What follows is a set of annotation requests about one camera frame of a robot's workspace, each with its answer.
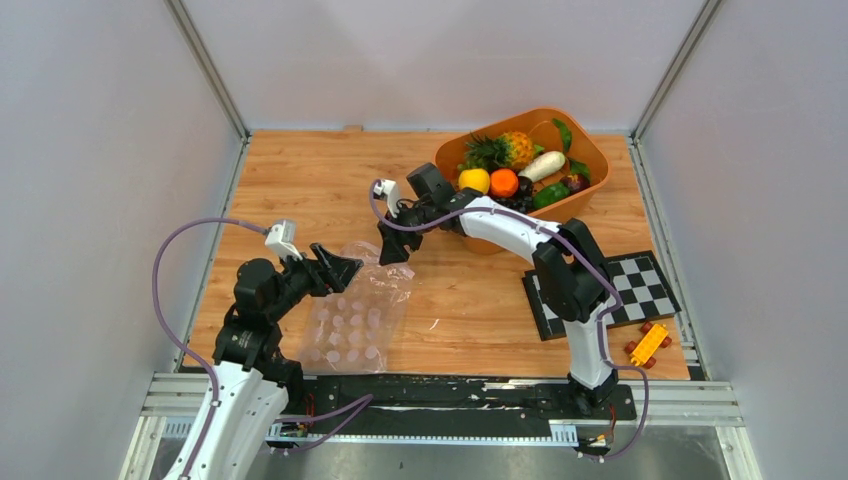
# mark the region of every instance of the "plastic bag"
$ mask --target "plastic bag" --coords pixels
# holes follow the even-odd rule
[[[385,372],[414,273],[405,263],[381,267],[380,249],[370,243],[349,243],[339,254],[365,265],[343,293],[315,299],[299,360],[308,374]]]

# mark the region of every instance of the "green pepper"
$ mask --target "green pepper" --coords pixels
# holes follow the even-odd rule
[[[539,190],[539,193],[533,197],[533,206],[536,207],[537,210],[545,208],[548,205],[562,200],[570,194],[571,190],[569,190],[568,187],[557,182]]]

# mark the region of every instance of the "orange toy car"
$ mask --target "orange toy car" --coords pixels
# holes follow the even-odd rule
[[[665,327],[651,322],[645,322],[639,331],[645,336],[638,345],[636,342],[628,343],[624,351],[630,354],[630,363],[634,366],[651,368],[657,363],[657,359],[653,357],[657,348],[671,345],[671,337]]]

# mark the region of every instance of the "wooden surface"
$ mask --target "wooden surface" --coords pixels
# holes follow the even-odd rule
[[[338,252],[365,240],[380,246],[369,204],[375,178],[395,179],[412,197],[405,178],[432,161],[439,145],[455,133],[263,131],[253,137],[230,213],[232,218],[271,225],[297,221],[297,245],[312,242]],[[623,136],[593,137],[611,162],[610,182],[579,216],[607,256],[652,249],[651,234]],[[210,359],[224,313],[232,304],[238,266],[265,257],[276,262],[262,238],[227,226],[221,238],[190,346]],[[564,376],[570,363],[566,339],[541,342],[521,277],[529,265],[501,252],[468,252],[460,237],[433,231],[413,254],[414,290],[406,317],[395,331],[389,370],[432,374]],[[312,300],[307,298],[281,322],[283,354],[296,358]],[[672,319],[663,323],[674,342],[657,352],[653,378],[688,379]],[[618,363],[641,338],[637,326],[610,330],[610,350]],[[193,365],[191,359],[187,365]],[[632,377],[622,372],[624,377]]]

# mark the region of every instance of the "black and white checkerboard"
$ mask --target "black and white checkerboard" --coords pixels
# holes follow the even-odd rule
[[[651,251],[629,253],[607,258],[607,271],[612,285],[621,295],[624,306],[607,318],[608,326],[619,327],[655,318],[670,317],[680,311],[662,269]],[[539,279],[534,270],[524,274],[524,290],[539,329],[539,337],[552,340],[565,336],[562,320],[542,302]]]

